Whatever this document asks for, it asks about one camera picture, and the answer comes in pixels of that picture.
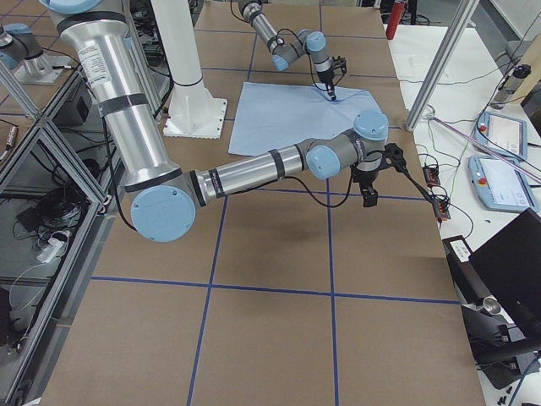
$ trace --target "white table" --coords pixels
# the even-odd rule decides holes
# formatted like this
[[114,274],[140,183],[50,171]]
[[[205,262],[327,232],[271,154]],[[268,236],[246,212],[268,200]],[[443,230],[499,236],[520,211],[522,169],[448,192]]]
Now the white table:
[[[421,83],[410,82],[424,79],[445,30],[445,27],[399,25],[394,40],[389,41],[397,76],[401,80],[402,96],[406,108],[411,108],[421,87]],[[438,85],[429,103],[435,109],[435,116],[448,122],[477,118],[501,79],[501,72],[496,68],[494,60],[481,41],[477,31],[473,28],[466,29],[440,79],[440,83],[468,81],[483,76],[490,71],[495,71],[482,79],[467,84]],[[509,104],[497,112],[526,120],[528,141],[535,144],[541,143],[535,128],[527,119],[527,115],[520,105]],[[474,123],[462,122],[453,125],[463,133],[470,134]],[[460,156],[467,142],[435,122],[431,122],[430,127],[434,134],[434,144],[430,139],[429,125],[426,120],[422,120],[414,131],[416,143],[424,145],[428,149],[428,153],[438,159],[439,164],[456,164],[456,160],[436,152],[433,145],[439,151],[452,156]],[[426,150],[423,146],[418,146],[418,152],[424,153]],[[467,158],[471,155],[484,154],[471,145],[467,147],[462,158],[462,164],[456,173],[451,202],[466,211],[472,218],[474,228],[467,241],[472,249],[476,250],[515,218],[517,214],[484,209],[468,176]],[[541,148],[528,148],[528,161],[537,167],[541,166]],[[534,171],[528,166],[524,167],[527,170]],[[454,173],[455,169],[452,167],[442,167],[440,169],[440,181],[448,192],[451,192]],[[541,189],[534,189],[533,192],[538,201],[541,201]],[[466,216],[453,207],[450,209],[450,214],[451,220],[442,224],[441,238],[444,239],[459,234],[467,235],[471,226]],[[504,395],[507,395],[507,403],[509,403],[510,395],[505,393],[506,388],[500,391],[494,389],[482,372],[479,372],[479,379],[483,385],[484,396],[488,405],[496,405],[500,396]],[[514,406],[520,405],[521,402],[541,403],[541,373],[531,374],[526,378],[514,401]]]

